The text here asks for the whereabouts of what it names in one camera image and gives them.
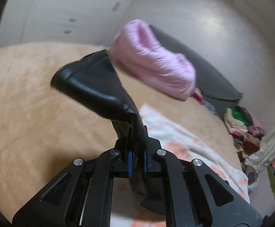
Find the wardrobe handle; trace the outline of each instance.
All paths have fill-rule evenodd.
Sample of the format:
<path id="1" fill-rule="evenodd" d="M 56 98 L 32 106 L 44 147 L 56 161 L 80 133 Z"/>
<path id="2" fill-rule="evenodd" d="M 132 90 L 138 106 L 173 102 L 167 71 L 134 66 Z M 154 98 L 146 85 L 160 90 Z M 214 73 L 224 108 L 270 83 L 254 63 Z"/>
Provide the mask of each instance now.
<path id="1" fill-rule="evenodd" d="M 120 4 L 121 4 L 121 3 L 120 3 L 119 1 L 116 2 L 115 5 L 114 5 L 114 7 L 113 7 L 113 9 L 111 9 L 111 11 L 112 11 L 112 12 L 115 12 L 116 10 L 118 10 L 118 8 L 120 7 Z"/>

